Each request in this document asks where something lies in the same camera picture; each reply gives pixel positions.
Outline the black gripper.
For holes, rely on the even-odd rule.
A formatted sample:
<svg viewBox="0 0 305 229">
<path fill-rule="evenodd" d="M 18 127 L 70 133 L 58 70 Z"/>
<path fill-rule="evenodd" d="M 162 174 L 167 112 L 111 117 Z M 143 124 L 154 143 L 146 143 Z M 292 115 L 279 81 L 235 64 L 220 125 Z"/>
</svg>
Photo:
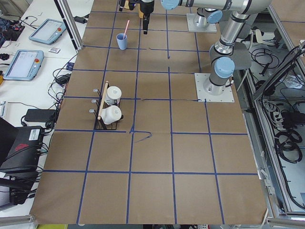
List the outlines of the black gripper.
<svg viewBox="0 0 305 229">
<path fill-rule="evenodd" d="M 143 19 L 143 33 L 148 33 L 148 20 L 154 11 L 154 0 L 139 0 L 138 15 Z"/>
</svg>

